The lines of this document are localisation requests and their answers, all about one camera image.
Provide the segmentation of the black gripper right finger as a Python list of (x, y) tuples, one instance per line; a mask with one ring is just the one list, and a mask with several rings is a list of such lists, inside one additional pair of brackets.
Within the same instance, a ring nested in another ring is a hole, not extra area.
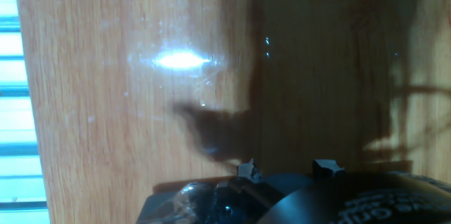
[(312, 163), (314, 178), (334, 178), (345, 174), (345, 169), (341, 168), (335, 160), (315, 159)]

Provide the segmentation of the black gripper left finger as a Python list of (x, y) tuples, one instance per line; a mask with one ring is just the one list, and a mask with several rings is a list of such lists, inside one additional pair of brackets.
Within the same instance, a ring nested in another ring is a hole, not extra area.
[(191, 182), (169, 203), (172, 223), (256, 223), (285, 195), (264, 181), (253, 160), (237, 166), (237, 176), (213, 184)]

